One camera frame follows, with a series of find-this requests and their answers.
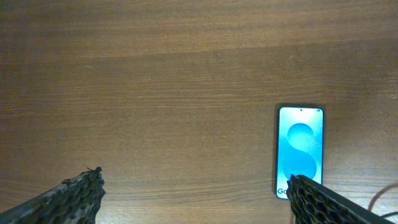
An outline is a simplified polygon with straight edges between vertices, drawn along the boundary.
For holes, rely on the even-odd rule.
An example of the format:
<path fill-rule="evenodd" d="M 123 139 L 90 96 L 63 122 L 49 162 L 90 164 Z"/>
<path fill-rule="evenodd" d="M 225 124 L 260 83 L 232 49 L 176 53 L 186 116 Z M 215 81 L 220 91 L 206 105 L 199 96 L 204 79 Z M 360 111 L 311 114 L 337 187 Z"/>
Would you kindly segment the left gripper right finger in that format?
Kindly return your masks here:
<path fill-rule="evenodd" d="M 392 224 L 304 175 L 292 175 L 287 185 L 296 224 Z"/>

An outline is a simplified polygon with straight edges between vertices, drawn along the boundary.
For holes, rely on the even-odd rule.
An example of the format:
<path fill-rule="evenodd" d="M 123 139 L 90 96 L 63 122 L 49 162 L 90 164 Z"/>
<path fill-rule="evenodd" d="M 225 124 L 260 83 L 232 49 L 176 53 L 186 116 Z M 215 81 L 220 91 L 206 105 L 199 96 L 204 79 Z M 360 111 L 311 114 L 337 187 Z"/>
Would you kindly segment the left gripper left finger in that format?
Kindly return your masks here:
<path fill-rule="evenodd" d="M 95 224 L 106 192 L 102 168 L 88 169 L 1 213 L 1 224 Z"/>

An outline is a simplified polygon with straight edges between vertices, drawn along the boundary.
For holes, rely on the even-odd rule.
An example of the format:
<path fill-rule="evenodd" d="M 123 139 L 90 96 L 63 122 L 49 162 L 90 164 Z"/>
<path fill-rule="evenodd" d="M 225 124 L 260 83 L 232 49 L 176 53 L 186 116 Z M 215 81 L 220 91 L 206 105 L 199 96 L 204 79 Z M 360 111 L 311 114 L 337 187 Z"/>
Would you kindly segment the blue Samsung Galaxy smartphone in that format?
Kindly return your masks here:
<path fill-rule="evenodd" d="M 304 175 L 323 183 L 324 110 L 317 107 L 281 106 L 277 117 L 275 195 L 287 199 L 287 182 Z"/>

